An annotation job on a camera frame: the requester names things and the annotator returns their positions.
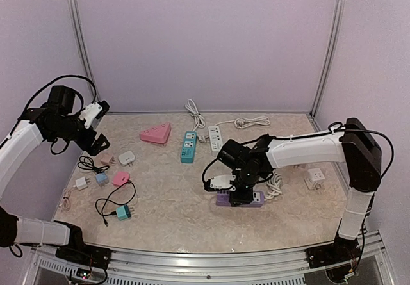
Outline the beige pink charger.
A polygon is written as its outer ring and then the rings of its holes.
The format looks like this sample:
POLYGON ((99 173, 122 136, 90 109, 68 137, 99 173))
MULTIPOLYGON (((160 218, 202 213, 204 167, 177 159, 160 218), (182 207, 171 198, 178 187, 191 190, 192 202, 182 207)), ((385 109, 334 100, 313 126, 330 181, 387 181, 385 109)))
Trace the beige pink charger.
POLYGON ((104 166, 109 166, 110 167, 110 166, 113 166, 114 164, 116 164, 116 160, 115 160, 113 155, 104 154, 101 157, 101 164, 104 165, 104 166))

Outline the purple power strip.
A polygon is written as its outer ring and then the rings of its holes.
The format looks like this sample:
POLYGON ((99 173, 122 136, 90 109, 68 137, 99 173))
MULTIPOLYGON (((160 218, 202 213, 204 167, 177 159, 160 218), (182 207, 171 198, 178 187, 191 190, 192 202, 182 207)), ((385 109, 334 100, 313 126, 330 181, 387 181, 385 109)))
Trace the purple power strip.
MULTIPOLYGON (((216 205, 222 207, 230 207, 229 191, 220 191, 217 193, 216 205)), ((255 191, 253 201, 250 204, 244 204, 242 207, 246 208, 260 208, 265 203, 264 193, 262 191, 255 191)))

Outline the white power strip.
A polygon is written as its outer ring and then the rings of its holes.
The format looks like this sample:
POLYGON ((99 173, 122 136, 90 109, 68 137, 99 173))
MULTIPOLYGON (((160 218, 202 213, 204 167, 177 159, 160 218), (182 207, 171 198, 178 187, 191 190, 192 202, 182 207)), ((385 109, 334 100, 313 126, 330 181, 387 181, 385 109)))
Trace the white power strip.
POLYGON ((222 134, 218 126, 208 127, 208 136, 211 147, 211 155, 217 157, 223 146, 222 134))

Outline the white cube socket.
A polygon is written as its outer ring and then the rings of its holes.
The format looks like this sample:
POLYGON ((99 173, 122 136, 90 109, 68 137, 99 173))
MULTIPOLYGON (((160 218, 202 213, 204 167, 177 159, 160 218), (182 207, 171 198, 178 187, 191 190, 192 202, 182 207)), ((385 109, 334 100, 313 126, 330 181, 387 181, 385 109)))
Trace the white cube socket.
POLYGON ((319 190, 324 181, 325 176, 320 168, 310 168, 307 170, 304 182, 309 190, 319 190))

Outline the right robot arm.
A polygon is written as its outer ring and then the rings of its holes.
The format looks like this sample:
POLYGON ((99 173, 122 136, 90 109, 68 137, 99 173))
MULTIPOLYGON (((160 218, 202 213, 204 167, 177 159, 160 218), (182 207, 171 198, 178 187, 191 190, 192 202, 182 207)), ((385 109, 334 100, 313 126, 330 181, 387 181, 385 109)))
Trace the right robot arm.
POLYGON ((273 177, 278 168, 321 162, 345 163, 349 190, 345 211, 327 255, 335 262, 357 248, 357 238, 368 214, 372 199, 390 169, 382 166, 382 149, 375 136, 390 139, 383 133, 367 129, 359 119, 335 122, 326 131, 298 136, 278 137, 263 134, 238 143, 228 140, 216 161, 229 169, 231 175, 216 183, 203 178, 207 192, 228 191, 231 206, 250 204, 253 188, 273 177))

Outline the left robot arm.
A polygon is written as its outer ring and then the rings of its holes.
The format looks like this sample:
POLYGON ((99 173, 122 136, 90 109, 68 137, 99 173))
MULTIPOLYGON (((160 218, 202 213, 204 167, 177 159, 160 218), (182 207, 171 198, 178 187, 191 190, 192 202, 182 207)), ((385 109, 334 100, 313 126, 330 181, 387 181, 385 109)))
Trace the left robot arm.
MULTIPOLYGON (((103 134, 97 134, 93 123, 108 112, 106 101, 85 104, 83 96, 75 89, 57 82, 64 79, 92 80, 80 75, 62 75, 35 92, 12 130, 1 142, 1 190, 4 191, 26 158, 42 143, 54 145, 63 140, 74 142, 82 151, 96 156, 110 143, 103 134)), ((85 244, 80 227, 65 222, 47 222, 23 218, 1 210, 1 247, 9 250, 23 245, 57 247, 61 256, 70 256, 75 262, 93 260, 95 247, 85 244)))

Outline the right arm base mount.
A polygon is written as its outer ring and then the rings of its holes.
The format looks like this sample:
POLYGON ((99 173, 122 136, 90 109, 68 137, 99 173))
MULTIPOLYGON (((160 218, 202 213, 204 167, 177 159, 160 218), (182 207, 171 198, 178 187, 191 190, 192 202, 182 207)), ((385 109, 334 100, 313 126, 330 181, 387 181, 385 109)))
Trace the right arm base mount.
POLYGON ((336 237, 332 243, 306 250, 309 267, 319 268, 357 259, 360 256, 358 240, 346 240, 336 237))

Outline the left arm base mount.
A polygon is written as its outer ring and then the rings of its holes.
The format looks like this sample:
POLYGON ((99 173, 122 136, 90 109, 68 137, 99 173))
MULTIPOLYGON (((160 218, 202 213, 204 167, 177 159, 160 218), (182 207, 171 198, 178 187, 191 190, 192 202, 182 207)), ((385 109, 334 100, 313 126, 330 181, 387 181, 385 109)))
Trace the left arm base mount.
POLYGON ((92 268, 107 269, 110 263, 112 250, 103 247, 86 245, 82 250, 68 246, 58 247, 55 256, 59 259, 92 268))

